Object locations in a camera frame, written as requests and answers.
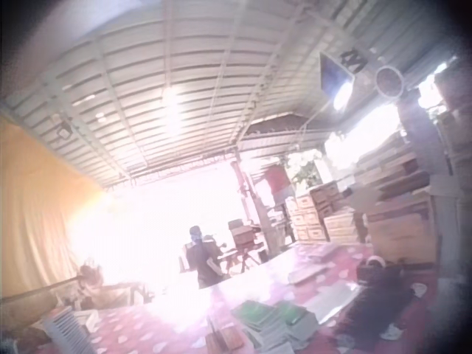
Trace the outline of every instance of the stack of books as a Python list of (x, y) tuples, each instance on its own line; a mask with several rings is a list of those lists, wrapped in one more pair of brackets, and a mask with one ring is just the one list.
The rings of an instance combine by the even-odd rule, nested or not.
[(288, 354), (302, 350), (319, 328), (313, 313), (287, 301), (269, 306), (248, 300), (232, 313), (242, 323), (243, 332), (259, 353)]
[(63, 354), (95, 354), (85, 330), (70, 307), (55, 308), (42, 319), (44, 329)]

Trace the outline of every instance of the orange curtain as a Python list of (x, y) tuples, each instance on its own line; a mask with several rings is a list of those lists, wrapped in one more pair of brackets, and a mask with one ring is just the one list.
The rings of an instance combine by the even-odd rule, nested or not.
[(74, 216), (103, 190), (0, 118), (1, 296), (41, 288), (77, 273)]

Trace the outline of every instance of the tape roll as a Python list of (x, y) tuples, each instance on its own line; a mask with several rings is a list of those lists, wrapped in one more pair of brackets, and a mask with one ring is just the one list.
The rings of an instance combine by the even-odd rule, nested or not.
[(379, 256), (371, 256), (367, 259), (367, 265), (370, 266), (372, 261), (377, 261), (381, 264), (382, 268), (386, 267), (385, 259)]

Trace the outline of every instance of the patterned tablecloth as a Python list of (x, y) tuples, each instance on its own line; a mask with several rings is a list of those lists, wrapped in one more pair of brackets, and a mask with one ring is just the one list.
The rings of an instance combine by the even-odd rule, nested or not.
[[(204, 290), (193, 288), (156, 298), (152, 304), (100, 311), (100, 323), (91, 335), (97, 353), (207, 353), (205, 335), (209, 332), (206, 318), (223, 327), (239, 324), (231, 309), (246, 299), (257, 299), (273, 305), (281, 299), (298, 305), (306, 303), (320, 291), (340, 279), (355, 281), (355, 269), (360, 259), (368, 257), (372, 249), (363, 245), (343, 246), (327, 261), (328, 270), (301, 285), (287, 283), (287, 275), (308, 261), (305, 254), (309, 246), (295, 246), (270, 262)], [(375, 353), (410, 353), (421, 339), (427, 322), (427, 306), (434, 298), (436, 277), (430, 274), (411, 276), (408, 282), (427, 284), (428, 290), (421, 299), (414, 299), (396, 323), (406, 330), (397, 341), (379, 339)], [(339, 353), (329, 342), (330, 323), (314, 336), (308, 353)], [(253, 353), (246, 337), (246, 345), (237, 354)], [(44, 347), (40, 354), (50, 354), (52, 346)], [(364, 353), (351, 350), (349, 353)]]

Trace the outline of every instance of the man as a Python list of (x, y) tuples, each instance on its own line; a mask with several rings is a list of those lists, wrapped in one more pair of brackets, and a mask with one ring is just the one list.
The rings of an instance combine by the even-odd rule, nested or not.
[(193, 245), (187, 250), (187, 261), (191, 269), (198, 273), (200, 289), (218, 284), (225, 279), (218, 262), (221, 250), (215, 241), (203, 241), (199, 226), (190, 228)]

